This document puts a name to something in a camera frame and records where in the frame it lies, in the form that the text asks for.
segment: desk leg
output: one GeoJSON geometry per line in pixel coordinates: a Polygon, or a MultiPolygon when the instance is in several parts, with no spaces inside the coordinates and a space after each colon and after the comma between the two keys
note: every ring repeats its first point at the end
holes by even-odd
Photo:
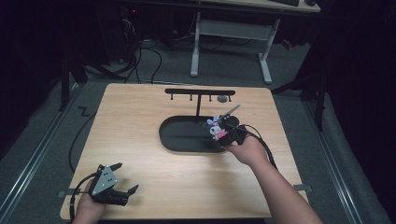
{"type": "Polygon", "coordinates": [[[280,19],[276,19],[274,22],[273,28],[271,30],[270,36],[268,38],[267,46],[265,47],[265,52],[259,53],[260,65],[262,66],[262,75],[264,76],[264,82],[266,84],[272,83],[270,71],[268,69],[268,64],[267,64],[267,57],[268,57],[268,53],[270,52],[271,46],[274,42],[274,38],[275,38],[277,27],[279,26],[279,23],[280,23],[280,19]]]}
{"type": "Polygon", "coordinates": [[[198,76],[198,64],[199,64],[199,35],[201,26],[201,12],[197,12],[197,22],[195,23],[195,44],[194,52],[192,53],[191,61],[191,77],[198,76]]]}

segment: wire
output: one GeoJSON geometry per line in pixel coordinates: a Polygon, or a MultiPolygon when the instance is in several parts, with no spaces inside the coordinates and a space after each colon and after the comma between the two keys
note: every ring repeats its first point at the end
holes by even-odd
{"type": "Polygon", "coordinates": [[[268,160],[269,160],[269,161],[271,162],[271,164],[277,169],[276,163],[275,163],[275,160],[274,160],[274,156],[273,156],[273,154],[272,154],[270,148],[267,146],[267,144],[266,144],[266,143],[264,142],[264,140],[261,138],[260,133],[259,133],[255,128],[253,128],[252,126],[248,126],[248,127],[250,127],[250,128],[253,128],[254,130],[256,130],[256,132],[259,134],[260,137],[257,136],[256,134],[254,134],[254,133],[252,133],[252,132],[246,130],[246,129],[242,129],[242,128],[239,128],[239,127],[235,127],[235,126],[230,125],[230,124],[225,124],[225,125],[228,126],[228,127],[230,127],[230,128],[239,130],[239,131],[241,131],[241,132],[248,133],[248,134],[250,134],[251,136],[255,137],[257,140],[259,140],[259,142],[262,144],[262,146],[264,147],[264,149],[265,149],[265,151],[266,151],[266,153],[267,153],[268,160]]]}
{"type": "Polygon", "coordinates": [[[160,57],[160,64],[158,64],[157,69],[155,69],[154,73],[151,75],[151,85],[152,85],[152,84],[154,84],[154,76],[158,72],[158,70],[160,69],[161,64],[163,63],[163,57],[161,56],[161,54],[158,51],[156,51],[154,49],[146,49],[146,50],[150,50],[150,51],[158,54],[158,56],[160,57]]]}
{"type": "Polygon", "coordinates": [[[125,19],[123,19],[122,21],[125,21],[126,23],[128,23],[128,29],[130,29],[131,28],[131,26],[132,26],[132,23],[130,22],[130,21],[128,21],[128,20],[125,20],[125,19]]]}
{"type": "Polygon", "coordinates": [[[179,39],[178,41],[174,41],[173,43],[176,44],[176,45],[178,45],[178,46],[188,47],[188,46],[194,45],[194,41],[193,41],[193,40],[189,40],[189,39],[192,38],[192,37],[193,37],[193,35],[192,35],[192,36],[188,36],[188,37],[186,37],[186,38],[184,38],[184,39],[179,39]],[[180,42],[180,41],[185,41],[185,42],[188,41],[188,44],[180,44],[180,43],[178,43],[178,42],[180,42]]]}
{"type": "Polygon", "coordinates": [[[185,35],[183,35],[181,38],[175,39],[175,41],[182,40],[182,39],[185,39],[185,38],[190,38],[191,36],[193,36],[193,35],[190,35],[190,33],[191,33],[191,30],[192,30],[192,27],[194,26],[194,22],[195,22],[196,16],[197,16],[197,13],[195,12],[193,17],[192,17],[192,22],[191,22],[191,26],[190,26],[189,31],[185,35]]]}
{"type": "Polygon", "coordinates": [[[137,74],[137,66],[140,64],[140,59],[142,58],[142,45],[140,45],[140,47],[139,47],[139,59],[137,60],[137,63],[134,65],[134,68],[132,68],[131,69],[131,72],[128,74],[128,76],[125,78],[125,80],[124,80],[124,83],[127,83],[128,82],[128,79],[129,79],[129,77],[131,76],[131,74],[132,74],[132,72],[134,71],[134,70],[136,70],[136,77],[137,77],[137,83],[142,83],[141,81],[140,81],[140,77],[139,77],[139,75],[137,74]]]}
{"type": "Polygon", "coordinates": [[[74,173],[76,171],[76,169],[73,167],[72,164],[72,149],[74,147],[74,144],[77,142],[77,139],[79,137],[79,135],[81,134],[82,130],[85,128],[85,126],[88,124],[88,122],[90,122],[90,120],[96,115],[97,111],[94,112],[86,121],[85,123],[79,128],[77,135],[75,136],[72,145],[69,148],[69,155],[68,155],[68,161],[69,161],[69,167],[70,170],[74,173]]]}
{"type": "Polygon", "coordinates": [[[249,127],[251,129],[253,129],[254,131],[256,131],[256,133],[259,135],[260,139],[262,139],[262,135],[259,133],[259,131],[257,131],[257,129],[255,129],[253,126],[248,125],[248,124],[242,124],[242,126],[246,126],[249,127]]]}
{"type": "Polygon", "coordinates": [[[199,47],[200,47],[201,49],[215,50],[215,49],[219,49],[219,48],[223,45],[223,38],[221,38],[221,37],[219,37],[219,36],[210,36],[210,37],[209,37],[209,36],[206,36],[206,38],[203,38],[203,39],[208,40],[208,42],[219,41],[219,43],[218,43],[218,45],[215,46],[214,48],[206,48],[206,47],[204,47],[202,44],[200,44],[199,47]]]}
{"type": "Polygon", "coordinates": [[[75,219],[76,215],[75,215],[75,202],[76,202],[76,195],[78,193],[78,189],[79,187],[81,187],[82,183],[84,183],[85,181],[87,181],[90,178],[95,177],[96,175],[98,175],[99,173],[93,173],[88,175],[87,177],[85,177],[84,179],[82,179],[76,186],[75,190],[73,191],[72,197],[70,198],[70,205],[69,205],[69,214],[70,214],[70,222],[73,223],[73,220],[75,219]]]}
{"type": "Polygon", "coordinates": [[[223,38],[223,41],[225,43],[232,44],[232,45],[237,45],[237,46],[245,46],[245,45],[249,45],[249,44],[253,44],[253,43],[259,42],[258,40],[249,39],[249,40],[247,40],[244,43],[238,43],[238,42],[235,42],[235,41],[228,40],[226,38],[223,38]]]}

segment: black cable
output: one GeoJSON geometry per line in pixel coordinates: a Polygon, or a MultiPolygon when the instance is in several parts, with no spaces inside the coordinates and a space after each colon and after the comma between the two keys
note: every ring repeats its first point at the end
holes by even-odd
{"type": "Polygon", "coordinates": [[[227,40],[226,38],[223,38],[223,42],[228,43],[228,44],[232,44],[232,45],[237,45],[237,46],[245,46],[245,45],[256,43],[256,42],[258,42],[258,40],[249,39],[249,40],[247,40],[244,43],[237,43],[235,41],[231,41],[231,40],[227,40]]]}
{"type": "Polygon", "coordinates": [[[194,27],[196,17],[197,17],[197,13],[194,12],[194,15],[192,16],[192,21],[191,21],[190,29],[187,31],[187,33],[186,33],[185,35],[183,35],[183,36],[180,37],[180,38],[174,39],[174,41],[175,41],[175,40],[184,39],[184,38],[186,38],[186,37],[194,36],[194,35],[190,35],[190,33],[191,33],[192,28],[194,27]]]}
{"type": "Polygon", "coordinates": [[[76,202],[76,195],[78,193],[79,187],[81,187],[82,183],[84,183],[86,180],[95,177],[99,173],[93,173],[82,179],[76,186],[75,190],[73,191],[72,197],[70,198],[70,205],[69,205],[69,214],[70,214],[70,221],[73,223],[73,220],[75,219],[75,202],[76,202]]]}
{"type": "Polygon", "coordinates": [[[178,46],[181,46],[181,47],[192,46],[192,45],[194,45],[194,40],[189,40],[192,37],[194,37],[194,36],[192,35],[192,36],[186,37],[184,39],[174,40],[172,43],[174,43],[174,44],[176,44],[178,46]],[[178,42],[181,42],[181,41],[185,41],[185,42],[187,41],[188,44],[180,44],[180,43],[178,43],[178,42]]]}
{"type": "Polygon", "coordinates": [[[276,163],[275,163],[275,160],[274,160],[274,156],[273,156],[273,154],[272,154],[270,148],[267,146],[267,144],[264,142],[264,140],[262,140],[260,133],[257,132],[257,130],[256,130],[255,128],[253,128],[252,126],[248,126],[248,127],[250,127],[250,128],[253,128],[254,130],[256,130],[256,132],[259,134],[260,137],[257,136],[256,134],[254,134],[254,133],[252,133],[252,132],[246,130],[246,129],[242,129],[242,128],[239,128],[239,127],[235,127],[235,126],[229,125],[229,124],[225,124],[225,125],[228,126],[228,127],[230,127],[230,128],[239,130],[239,131],[241,131],[241,132],[248,133],[248,134],[250,134],[251,136],[255,137],[257,140],[259,140],[259,142],[262,144],[262,146],[264,147],[264,149],[265,149],[265,151],[266,151],[266,153],[267,153],[269,162],[271,162],[271,164],[277,169],[276,163]]]}
{"type": "Polygon", "coordinates": [[[160,54],[158,51],[156,51],[156,50],[154,50],[154,49],[146,49],[146,50],[150,50],[150,51],[152,51],[152,52],[158,54],[158,56],[160,57],[160,64],[158,64],[157,69],[155,69],[154,73],[153,73],[152,76],[151,76],[151,85],[152,85],[152,84],[154,84],[154,76],[155,76],[155,74],[156,74],[156,73],[158,72],[158,70],[160,69],[161,64],[163,64],[163,57],[161,56],[161,54],[160,54]]]}
{"type": "Polygon", "coordinates": [[[138,75],[138,73],[137,73],[137,66],[140,64],[141,58],[142,58],[142,43],[140,43],[140,46],[139,46],[139,59],[137,60],[136,64],[134,65],[134,68],[131,70],[131,72],[128,74],[128,76],[125,78],[124,83],[127,83],[127,82],[128,82],[128,79],[129,79],[129,77],[131,76],[131,74],[132,74],[132,72],[133,72],[134,70],[136,70],[137,83],[139,83],[139,84],[142,83],[142,82],[140,81],[140,77],[139,77],[139,75],[138,75]]]}
{"type": "Polygon", "coordinates": [[[215,40],[218,40],[218,41],[219,41],[219,43],[218,43],[217,46],[215,46],[214,48],[205,48],[205,47],[200,43],[199,47],[200,47],[201,49],[215,50],[215,49],[220,48],[220,47],[223,45],[223,38],[222,38],[222,37],[219,37],[219,36],[212,36],[212,37],[213,37],[212,39],[215,39],[215,40]]]}
{"type": "Polygon", "coordinates": [[[249,127],[251,129],[253,129],[254,131],[256,131],[256,133],[259,135],[259,137],[262,139],[262,135],[259,133],[259,131],[257,131],[257,129],[255,129],[253,126],[248,125],[248,124],[242,124],[242,126],[246,126],[249,127]]]}
{"type": "Polygon", "coordinates": [[[82,130],[85,128],[85,126],[88,124],[88,122],[90,122],[90,120],[96,115],[97,112],[94,112],[86,121],[85,123],[79,128],[77,135],[75,136],[72,145],[69,148],[69,155],[68,155],[68,160],[69,160],[69,167],[71,169],[71,171],[74,173],[76,170],[72,165],[72,149],[74,144],[77,142],[77,139],[79,137],[79,135],[81,134],[82,130]]]}
{"type": "MultiPolygon", "coordinates": [[[[124,73],[124,72],[128,71],[128,70],[131,69],[131,67],[133,67],[133,66],[134,66],[133,60],[131,60],[125,67],[121,68],[120,70],[114,71],[114,72],[112,72],[112,73],[115,74],[115,75],[119,75],[119,74],[121,74],[121,73],[124,73]]],[[[87,68],[87,67],[84,67],[84,70],[85,70],[85,72],[87,72],[87,73],[89,73],[89,74],[91,74],[91,75],[93,75],[93,76],[100,77],[100,76],[103,76],[103,75],[104,75],[103,73],[94,72],[94,71],[92,71],[91,69],[89,69],[89,68],[87,68]]]]}

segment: gray carpet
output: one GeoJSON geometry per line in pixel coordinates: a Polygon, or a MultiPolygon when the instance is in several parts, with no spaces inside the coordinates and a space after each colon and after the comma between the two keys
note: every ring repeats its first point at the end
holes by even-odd
{"type": "MultiPolygon", "coordinates": [[[[292,81],[298,71],[309,46],[300,46],[286,50],[274,45],[268,58],[273,76],[273,84],[267,86],[263,82],[260,65],[256,54],[260,43],[253,43],[247,48],[223,44],[216,50],[201,51],[200,74],[191,78],[191,46],[172,48],[161,44],[153,49],[162,56],[162,65],[155,76],[156,81],[188,83],[195,85],[266,87],[274,89],[292,81]]],[[[149,50],[142,51],[138,74],[142,80],[150,80],[152,73],[159,64],[159,56],[149,50]]],[[[111,69],[121,65],[114,64],[111,69]]],[[[89,76],[87,84],[78,88],[80,93],[70,105],[68,112],[49,143],[48,152],[19,203],[9,217],[8,223],[66,223],[61,220],[59,212],[63,203],[58,192],[66,190],[72,178],[67,163],[68,150],[88,117],[81,116],[81,107],[86,107],[85,114],[94,113],[101,101],[106,85],[117,82],[105,77],[89,76]]],[[[129,82],[136,83],[133,74],[129,82]]],[[[40,106],[29,120],[29,125],[18,141],[0,162],[0,178],[2,179],[0,202],[3,202],[11,191],[19,174],[23,171],[40,140],[43,138],[51,122],[58,114],[60,106],[60,84],[52,90],[48,100],[40,106]]],[[[276,106],[285,128],[292,153],[295,157],[303,182],[312,188],[307,193],[314,209],[325,223],[349,223],[347,213],[338,197],[337,190],[325,164],[325,159],[318,140],[316,127],[312,125],[304,104],[300,102],[297,91],[286,91],[275,95],[276,106]]],[[[83,129],[73,147],[73,165],[78,163],[79,155],[84,147],[92,122],[83,129]]],[[[390,223],[387,214],[371,190],[359,163],[339,128],[332,111],[331,101],[327,98],[324,114],[324,135],[332,149],[337,165],[346,180],[351,195],[361,214],[362,223],[390,223]]]]}

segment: metal rail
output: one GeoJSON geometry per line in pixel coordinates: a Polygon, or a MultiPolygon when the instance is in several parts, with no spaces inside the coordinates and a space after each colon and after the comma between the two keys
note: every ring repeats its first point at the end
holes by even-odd
{"type": "Polygon", "coordinates": [[[340,201],[342,205],[344,206],[344,209],[346,211],[346,216],[349,219],[349,223],[353,224],[361,224],[363,223],[361,220],[361,215],[359,214],[359,210],[355,205],[355,202],[352,198],[352,195],[350,194],[349,188],[343,178],[343,176],[340,173],[340,170],[338,169],[337,163],[335,162],[334,157],[332,156],[332,151],[327,144],[326,138],[323,134],[318,129],[317,124],[315,123],[315,112],[314,109],[312,108],[312,105],[309,104],[308,102],[303,102],[304,109],[308,116],[310,117],[310,121],[312,126],[316,130],[316,134],[318,136],[318,140],[321,143],[321,148],[323,152],[323,156],[325,158],[325,164],[327,168],[329,169],[329,174],[332,178],[332,182],[334,183],[335,189],[338,193],[338,196],[340,198],[340,201]]]}
{"type": "Polygon", "coordinates": [[[47,152],[51,146],[52,137],[58,131],[59,126],[61,125],[65,114],[67,113],[71,104],[73,104],[74,100],[80,94],[82,86],[75,84],[72,88],[72,95],[69,104],[64,108],[64,110],[60,110],[56,115],[55,119],[47,129],[40,143],[35,149],[34,154],[24,167],[17,181],[15,182],[13,188],[9,192],[6,199],[3,201],[0,207],[0,223],[7,223],[8,219],[11,217],[12,212],[20,201],[23,193],[26,191],[27,187],[30,184],[30,181],[35,176],[35,172],[46,156],[47,152]]]}

